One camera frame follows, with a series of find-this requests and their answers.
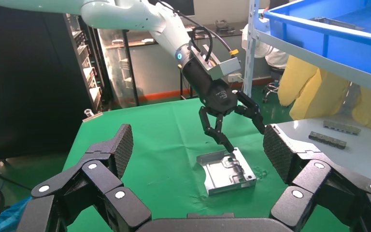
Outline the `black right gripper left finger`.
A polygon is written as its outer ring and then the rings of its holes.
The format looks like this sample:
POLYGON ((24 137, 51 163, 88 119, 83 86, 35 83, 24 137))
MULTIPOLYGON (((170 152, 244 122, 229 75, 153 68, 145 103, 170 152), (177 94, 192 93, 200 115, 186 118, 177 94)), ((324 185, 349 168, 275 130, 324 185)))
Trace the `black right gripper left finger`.
POLYGON ((74 166, 35 186, 17 231, 65 232, 89 207, 114 232, 134 232, 149 222, 149 208, 122 182, 133 145, 132 127, 123 124, 112 139, 92 144, 74 166))

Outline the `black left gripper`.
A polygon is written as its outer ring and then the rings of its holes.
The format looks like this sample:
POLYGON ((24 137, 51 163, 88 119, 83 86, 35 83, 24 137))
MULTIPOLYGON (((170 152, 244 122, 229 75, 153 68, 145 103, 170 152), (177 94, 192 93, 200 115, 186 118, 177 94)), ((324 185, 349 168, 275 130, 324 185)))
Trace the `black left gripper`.
POLYGON ((224 116, 235 113, 251 119, 256 129, 264 134, 265 124, 259 105, 241 90, 232 90, 222 80, 213 80, 196 59, 182 65, 182 74, 197 93, 204 105, 199 110, 200 121, 204 134, 212 137, 218 145, 223 145, 229 153, 234 152, 234 146, 222 132, 224 116), (208 113, 216 117, 215 127, 209 122, 208 113))

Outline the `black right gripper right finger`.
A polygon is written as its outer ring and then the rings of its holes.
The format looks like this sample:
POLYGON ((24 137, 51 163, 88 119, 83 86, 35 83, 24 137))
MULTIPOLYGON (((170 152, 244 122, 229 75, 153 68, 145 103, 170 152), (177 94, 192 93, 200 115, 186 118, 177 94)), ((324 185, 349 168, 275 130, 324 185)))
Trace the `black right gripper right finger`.
POLYGON ((287 188, 270 217, 299 232, 316 206, 328 209, 352 232, 371 232, 371 179, 330 160, 311 143, 265 127, 264 152, 287 188))

